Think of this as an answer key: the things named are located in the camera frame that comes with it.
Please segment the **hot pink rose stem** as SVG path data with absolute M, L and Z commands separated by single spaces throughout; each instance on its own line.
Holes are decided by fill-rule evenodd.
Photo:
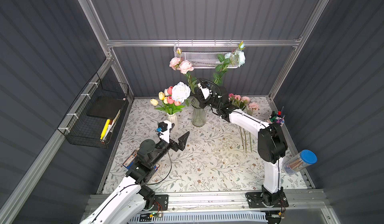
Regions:
M 231 102 L 232 105 L 239 107 L 240 103 L 241 103 L 241 96 L 230 93 L 229 94 L 229 101 Z

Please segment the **pink peony stem with bud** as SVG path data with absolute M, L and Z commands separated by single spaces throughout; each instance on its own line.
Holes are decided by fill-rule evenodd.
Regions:
M 182 50 L 180 48 L 176 49 L 176 56 L 170 61 L 170 68 L 175 71 L 179 71 L 187 78 L 188 85 L 191 89 L 191 92 L 195 94 L 195 89 L 197 87 L 197 78 L 191 75 L 191 72 L 194 71 L 193 64 L 182 58 Z

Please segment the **pale pink rose stem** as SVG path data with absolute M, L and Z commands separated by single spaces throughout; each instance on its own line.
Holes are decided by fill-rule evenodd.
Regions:
M 256 102 L 251 102 L 248 104 L 247 108 L 246 108 L 246 113 L 250 116 L 253 115 L 254 112 L 258 111 L 259 110 L 259 105 L 258 103 Z M 253 151 L 252 149 L 252 135 L 251 133 L 249 133 L 249 139 L 250 139 L 250 149 L 251 149 L 251 152 Z

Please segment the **pink carnation stem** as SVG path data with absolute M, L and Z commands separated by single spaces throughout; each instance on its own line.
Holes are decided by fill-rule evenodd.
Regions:
M 247 152 L 247 133 L 244 128 L 239 127 L 239 132 L 242 139 L 242 147 L 245 152 Z

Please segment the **large pink rose stem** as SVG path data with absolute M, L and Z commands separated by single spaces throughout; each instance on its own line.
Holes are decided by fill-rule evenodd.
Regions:
M 234 96 L 234 105 L 238 108 L 244 110 L 250 104 L 250 98 L 247 96 L 235 95 Z

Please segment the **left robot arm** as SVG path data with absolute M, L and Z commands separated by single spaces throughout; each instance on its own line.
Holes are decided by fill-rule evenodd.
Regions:
M 104 202 L 93 211 L 82 224 L 126 224 L 139 212 L 151 210 L 155 202 L 155 192 L 150 183 L 158 169 L 157 163 L 172 149 L 183 151 L 190 132 L 186 132 L 178 141 L 170 138 L 174 123 L 166 120 L 158 124 L 156 130 L 159 142 L 144 140 L 133 157 L 126 176 Z

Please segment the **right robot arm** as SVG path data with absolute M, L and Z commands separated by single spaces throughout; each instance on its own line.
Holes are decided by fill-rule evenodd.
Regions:
M 229 93 L 225 87 L 207 79 L 197 79 L 195 92 L 201 108 L 209 106 L 221 119 L 236 124 L 257 137 L 258 154 L 264 160 L 265 170 L 260 199 L 267 208 L 276 205 L 288 207 L 281 183 L 282 161 L 288 145 L 280 124 L 268 124 L 247 114 L 229 101 Z

